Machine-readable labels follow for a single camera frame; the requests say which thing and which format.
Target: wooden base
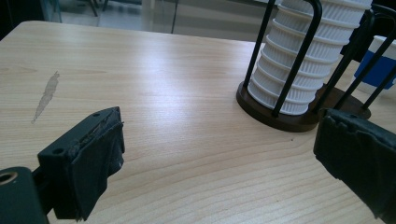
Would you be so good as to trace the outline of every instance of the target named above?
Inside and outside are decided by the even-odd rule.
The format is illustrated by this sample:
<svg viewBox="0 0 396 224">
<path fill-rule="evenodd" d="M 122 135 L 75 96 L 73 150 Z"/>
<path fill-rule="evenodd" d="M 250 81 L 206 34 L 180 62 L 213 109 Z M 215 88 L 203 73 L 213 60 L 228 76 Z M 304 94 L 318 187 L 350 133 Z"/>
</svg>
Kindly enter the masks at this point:
<svg viewBox="0 0 396 224">
<path fill-rule="evenodd" d="M 313 113 L 312 109 L 318 102 L 321 94 L 326 89 L 326 85 L 318 90 L 316 99 L 311 104 L 309 104 L 308 111 L 306 113 L 299 116 L 284 115 L 279 113 L 279 116 L 275 118 L 272 116 L 272 109 L 269 109 L 254 100 L 248 93 L 248 88 L 245 88 L 243 84 L 244 83 L 242 82 L 238 87 L 236 100 L 251 117 L 260 121 L 261 123 L 282 131 L 292 133 L 307 132 L 314 129 L 318 125 L 319 116 L 318 114 Z M 323 105 L 323 108 L 334 107 L 343 94 L 343 91 L 334 88 L 326 103 Z M 370 118 L 370 110 L 363 110 L 361 109 L 362 106 L 363 103 L 361 101 L 353 96 L 349 96 L 340 110 L 365 119 Z"/>
</svg>

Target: wood grain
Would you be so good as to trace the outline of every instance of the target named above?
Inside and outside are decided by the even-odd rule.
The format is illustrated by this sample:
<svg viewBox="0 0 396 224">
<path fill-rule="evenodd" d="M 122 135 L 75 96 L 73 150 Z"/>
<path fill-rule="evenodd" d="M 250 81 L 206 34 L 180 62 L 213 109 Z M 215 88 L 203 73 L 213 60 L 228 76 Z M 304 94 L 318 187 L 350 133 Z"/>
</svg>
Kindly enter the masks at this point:
<svg viewBox="0 0 396 224">
<path fill-rule="evenodd" d="M 240 108 L 253 45 L 25 22 L 0 42 L 0 169 L 35 169 L 49 143 L 118 105 L 125 163 L 87 223 L 380 223 L 315 159 L 316 129 L 281 132 Z M 32 124 L 56 71 L 56 92 Z M 395 105 L 378 99 L 371 121 L 396 132 Z"/>
</svg>

